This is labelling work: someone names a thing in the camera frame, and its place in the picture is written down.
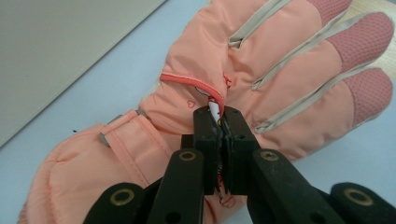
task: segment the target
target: glove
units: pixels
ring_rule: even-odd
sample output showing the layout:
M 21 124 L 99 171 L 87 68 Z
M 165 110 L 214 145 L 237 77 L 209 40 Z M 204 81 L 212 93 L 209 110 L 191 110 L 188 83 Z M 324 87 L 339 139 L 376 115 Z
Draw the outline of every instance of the glove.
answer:
M 109 187 L 147 187 L 160 178 L 192 112 L 209 104 L 240 110 L 261 147 L 294 160 L 388 104 L 391 83 L 378 58 L 393 36 L 383 13 L 333 28 L 348 0 L 213 1 L 170 48 L 155 90 L 108 125 L 64 140 L 40 166 L 20 223 L 81 223 Z M 236 212 L 245 198 L 205 197 L 205 223 Z

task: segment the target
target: glove fingertip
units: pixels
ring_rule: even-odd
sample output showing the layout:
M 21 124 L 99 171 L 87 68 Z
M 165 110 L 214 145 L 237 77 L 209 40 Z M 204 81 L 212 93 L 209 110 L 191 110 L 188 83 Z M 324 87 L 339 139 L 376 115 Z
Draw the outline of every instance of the glove fingertip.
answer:
M 393 38 L 393 22 L 382 12 L 359 19 L 350 28 L 327 40 L 337 49 L 342 60 L 342 72 L 369 63 L 387 49 Z
M 318 9 L 322 18 L 322 25 L 325 26 L 333 18 L 346 11 L 352 0 L 307 0 L 307 2 Z
M 349 87 L 354 104 L 353 126 L 379 115 L 390 103 L 393 86 L 380 69 L 364 70 L 344 82 Z

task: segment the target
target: glove finger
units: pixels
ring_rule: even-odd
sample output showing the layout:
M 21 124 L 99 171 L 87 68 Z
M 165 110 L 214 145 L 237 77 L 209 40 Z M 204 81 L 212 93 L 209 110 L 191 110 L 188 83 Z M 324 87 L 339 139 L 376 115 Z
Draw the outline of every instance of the glove finger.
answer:
M 245 70 L 243 78 L 256 81 L 311 36 L 328 30 L 346 13 L 350 3 L 351 0 L 291 1 L 252 35 L 241 35 L 242 46 L 230 49 L 233 70 Z
M 279 149 L 290 160 L 378 116 L 392 96 L 392 83 L 379 68 L 340 80 L 306 110 L 271 131 L 256 133 L 262 147 Z
M 392 36 L 393 23 L 385 14 L 368 14 L 349 29 L 327 38 L 306 53 L 296 55 L 256 91 L 243 92 L 235 88 L 233 93 L 229 93 L 229 96 L 234 95 L 229 97 L 230 105 L 240 110 L 252 108 L 245 116 L 256 127 L 256 132 L 262 132 L 332 78 L 378 58 Z M 238 88 L 248 85 L 239 83 L 241 87 Z

